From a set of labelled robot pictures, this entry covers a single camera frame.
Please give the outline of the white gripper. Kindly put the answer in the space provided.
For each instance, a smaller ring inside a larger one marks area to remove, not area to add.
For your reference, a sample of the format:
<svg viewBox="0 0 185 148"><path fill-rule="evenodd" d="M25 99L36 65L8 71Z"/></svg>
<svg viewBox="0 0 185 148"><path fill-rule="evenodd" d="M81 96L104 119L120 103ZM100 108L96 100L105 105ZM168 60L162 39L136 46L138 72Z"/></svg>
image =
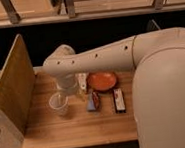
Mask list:
<svg viewBox="0 0 185 148"><path fill-rule="evenodd" d="M73 74L68 74L63 77L58 77L57 81L57 89L65 96L74 95L78 90L78 81L76 76Z"/></svg>

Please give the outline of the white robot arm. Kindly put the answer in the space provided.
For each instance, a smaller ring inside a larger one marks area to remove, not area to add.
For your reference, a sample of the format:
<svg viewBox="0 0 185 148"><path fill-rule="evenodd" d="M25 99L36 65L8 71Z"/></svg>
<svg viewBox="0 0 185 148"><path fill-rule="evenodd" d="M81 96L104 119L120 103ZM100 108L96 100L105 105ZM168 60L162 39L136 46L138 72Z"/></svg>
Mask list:
<svg viewBox="0 0 185 148"><path fill-rule="evenodd" d="M132 70L139 147L185 148L185 28L134 35L81 54L62 45L43 68L65 93L76 73Z"/></svg>

